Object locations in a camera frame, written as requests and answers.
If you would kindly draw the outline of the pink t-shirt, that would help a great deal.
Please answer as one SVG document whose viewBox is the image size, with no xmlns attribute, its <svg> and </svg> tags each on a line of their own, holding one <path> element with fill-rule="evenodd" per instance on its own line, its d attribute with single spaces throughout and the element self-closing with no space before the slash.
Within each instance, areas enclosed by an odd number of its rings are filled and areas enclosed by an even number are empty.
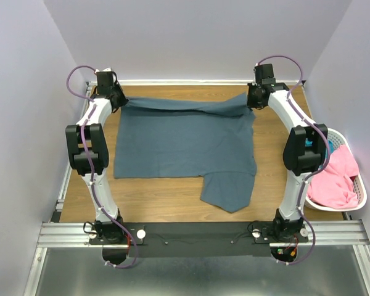
<svg viewBox="0 0 370 296">
<path fill-rule="evenodd" d="M 327 167 L 315 175 L 307 197 L 314 203 L 333 209 L 349 209 L 358 205 L 353 179 L 359 174 L 358 164 L 346 145 L 331 153 Z"/>
</svg>

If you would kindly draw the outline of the white plastic laundry basket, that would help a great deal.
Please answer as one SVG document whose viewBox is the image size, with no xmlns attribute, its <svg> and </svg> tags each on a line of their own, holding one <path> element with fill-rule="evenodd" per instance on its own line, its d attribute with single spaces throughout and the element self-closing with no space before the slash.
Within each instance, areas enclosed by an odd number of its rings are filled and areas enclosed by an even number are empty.
<svg viewBox="0 0 370 296">
<path fill-rule="evenodd" d="M 327 139 L 329 163 L 312 178 L 305 205 L 327 212 L 359 210 L 367 201 L 359 166 L 341 133 L 330 129 Z"/>
</svg>

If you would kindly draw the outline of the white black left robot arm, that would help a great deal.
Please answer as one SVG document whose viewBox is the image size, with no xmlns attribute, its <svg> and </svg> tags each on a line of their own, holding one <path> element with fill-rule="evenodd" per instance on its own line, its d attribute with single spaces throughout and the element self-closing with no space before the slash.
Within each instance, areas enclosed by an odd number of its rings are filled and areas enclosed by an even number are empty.
<svg viewBox="0 0 370 296">
<path fill-rule="evenodd" d="M 96 92 L 91 97 L 78 94 L 70 87 L 72 75 L 82 68 L 92 70 L 97 78 Z M 95 221 L 87 234 L 99 242 L 119 244 L 128 235 L 107 178 L 110 157 L 104 125 L 108 117 L 129 100 L 111 68 L 98 70 L 88 65 L 77 66 L 68 74 L 66 87 L 70 94 L 88 101 L 81 119 L 65 129 L 70 166 L 87 185 L 95 209 Z"/>
</svg>

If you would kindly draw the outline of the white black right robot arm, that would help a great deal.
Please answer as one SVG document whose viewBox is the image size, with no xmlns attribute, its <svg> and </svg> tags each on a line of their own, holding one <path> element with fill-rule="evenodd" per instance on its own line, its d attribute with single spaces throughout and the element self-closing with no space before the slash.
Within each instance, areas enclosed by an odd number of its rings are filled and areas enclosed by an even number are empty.
<svg viewBox="0 0 370 296">
<path fill-rule="evenodd" d="M 274 79 L 248 84 L 247 107 L 271 108 L 283 122 L 289 135 L 282 153 L 287 169 L 283 200 L 272 222 L 254 221 L 255 243 L 288 242 L 301 235 L 304 204 L 312 177 L 326 161 L 327 127 L 315 123 L 294 101 L 289 88 Z"/>
</svg>

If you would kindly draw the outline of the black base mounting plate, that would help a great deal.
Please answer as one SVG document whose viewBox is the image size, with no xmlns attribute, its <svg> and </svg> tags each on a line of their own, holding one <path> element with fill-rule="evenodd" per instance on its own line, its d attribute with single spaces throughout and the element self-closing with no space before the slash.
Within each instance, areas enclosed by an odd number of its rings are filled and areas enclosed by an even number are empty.
<svg viewBox="0 0 370 296">
<path fill-rule="evenodd" d="M 89 243 L 102 247 L 105 261 L 122 265 L 135 258 L 273 256 L 293 262 L 306 227 L 270 221 L 201 223 L 86 222 Z"/>
</svg>

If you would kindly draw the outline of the aluminium front rail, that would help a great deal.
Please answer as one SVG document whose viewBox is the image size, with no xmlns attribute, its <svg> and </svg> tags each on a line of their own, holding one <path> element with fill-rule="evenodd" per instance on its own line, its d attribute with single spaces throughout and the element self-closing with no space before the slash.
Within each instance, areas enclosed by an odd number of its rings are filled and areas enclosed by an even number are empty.
<svg viewBox="0 0 370 296">
<path fill-rule="evenodd" d="M 316 245 L 369 245 L 369 237 L 360 220 L 312 221 Z M 44 223 L 38 248 L 97 247 L 90 243 L 81 223 Z"/>
</svg>

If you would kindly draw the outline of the grey-blue t-shirt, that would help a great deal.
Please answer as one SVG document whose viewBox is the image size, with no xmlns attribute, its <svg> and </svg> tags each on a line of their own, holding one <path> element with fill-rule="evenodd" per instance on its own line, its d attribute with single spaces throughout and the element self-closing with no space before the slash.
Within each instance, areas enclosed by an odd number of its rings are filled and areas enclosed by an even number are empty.
<svg viewBox="0 0 370 296">
<path fill-rule="evenodd" d="M 250 203 L 257 164 L 247 96 L 223 102 L 132 97 L 121 109 L 115 178 L 203 177 L 202 201 L 234 213 Z"/>
</svg>

